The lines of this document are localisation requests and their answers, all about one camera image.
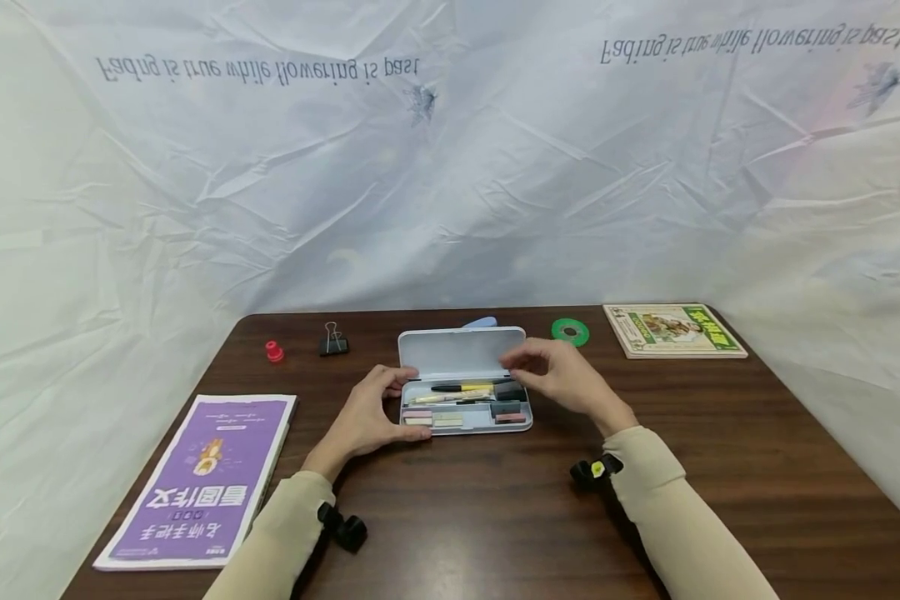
hand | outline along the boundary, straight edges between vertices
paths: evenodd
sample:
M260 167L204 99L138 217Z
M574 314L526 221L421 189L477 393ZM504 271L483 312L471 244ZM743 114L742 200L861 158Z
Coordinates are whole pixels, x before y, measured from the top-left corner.
M381 403L381 398L400 398L403 384L417 375L416 368L411 367L374 367L354 386L330 430L303 462L303 470L320 473L332 483L343 465L355 456L392 442L428 440L429 427L394 424Z
M502 355L500 364L523 386L590 417L604 437L639 424L631 407L570 342L528 338Z

black wrist strap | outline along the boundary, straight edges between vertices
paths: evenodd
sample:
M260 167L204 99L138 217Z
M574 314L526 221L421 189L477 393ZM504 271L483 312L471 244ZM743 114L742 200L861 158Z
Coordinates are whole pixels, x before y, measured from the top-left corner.
M578 486L584 490L593 490L597 481L609 478L610 475L620 473L624 469L624 463L612 454L603 454L594 462L581 461L570 467L570 476Z
M334 542L351 554L356 554L360 546L367 541L367 525L363 524L360 517L354 514L344 519L340 511L329 502L324 502L317 509L317 520L323 523L325 531L330 532Z

green tape roll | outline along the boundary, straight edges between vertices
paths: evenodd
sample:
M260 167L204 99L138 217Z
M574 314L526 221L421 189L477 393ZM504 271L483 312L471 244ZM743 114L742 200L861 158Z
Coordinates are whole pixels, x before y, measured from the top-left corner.
M580 348L590 339L590 330L576 318L558 318L550 327L550 334L555 340L566 340Z

white backdrop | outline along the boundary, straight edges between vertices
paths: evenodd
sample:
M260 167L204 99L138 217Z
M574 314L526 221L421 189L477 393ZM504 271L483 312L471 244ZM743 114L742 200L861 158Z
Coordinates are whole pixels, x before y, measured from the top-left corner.
M242 315L689 298L900 506L900 2L0 1L0 599Z

book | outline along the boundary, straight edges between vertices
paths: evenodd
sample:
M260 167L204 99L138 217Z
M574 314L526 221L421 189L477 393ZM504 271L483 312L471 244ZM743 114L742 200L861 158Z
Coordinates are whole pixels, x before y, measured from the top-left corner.
M603 304L627 358L746 358L704 304Z
M247 536L294 396L197 396L100 557L100 570L223 568Z

